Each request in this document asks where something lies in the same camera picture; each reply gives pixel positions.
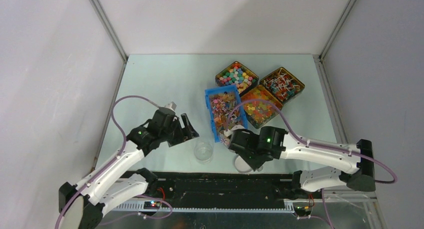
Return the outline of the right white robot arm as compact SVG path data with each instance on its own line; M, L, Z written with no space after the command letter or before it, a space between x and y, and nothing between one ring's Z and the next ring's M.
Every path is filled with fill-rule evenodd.
M229 150L235 152L237 164L252 171L273 160L301 160L320 164L314 170L293 173L291 193L304 198L324 188L346 186L353 191L376 190L372 142L361 139L355 144L334 144L296 138L283 128L264 126L256 134L241 125L223 132Z

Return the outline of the clear plastic jar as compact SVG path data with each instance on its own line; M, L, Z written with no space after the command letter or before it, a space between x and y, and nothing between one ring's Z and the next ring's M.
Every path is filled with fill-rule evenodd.
M195 147L193 149L193 154L195 159L200 164L208 164L213 159L213 144L207 139L200 138L196 141Z

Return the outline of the blue plastic candy bin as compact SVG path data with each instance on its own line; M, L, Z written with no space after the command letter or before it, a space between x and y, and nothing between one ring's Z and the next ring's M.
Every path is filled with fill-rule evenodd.
M209 111L214 142L220 141L220 135L226 129L230 130L237 125L248 127L248 120L243 108L239 107L230 114L241 103L239 91L235 85L206 89L204 97L206 108Z

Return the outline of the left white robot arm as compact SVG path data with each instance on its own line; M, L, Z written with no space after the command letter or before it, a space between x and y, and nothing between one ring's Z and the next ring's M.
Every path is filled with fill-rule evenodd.
M127 200L158 191L156 176L141 169L123 182L117 180L133 165L143 160L161 143L173 147L199 137L188 116L177 116L171 109L157 109L151 119L124 135L120 149L101 167L76 184L59 188L59 216L56 229L95 229L104 216Z

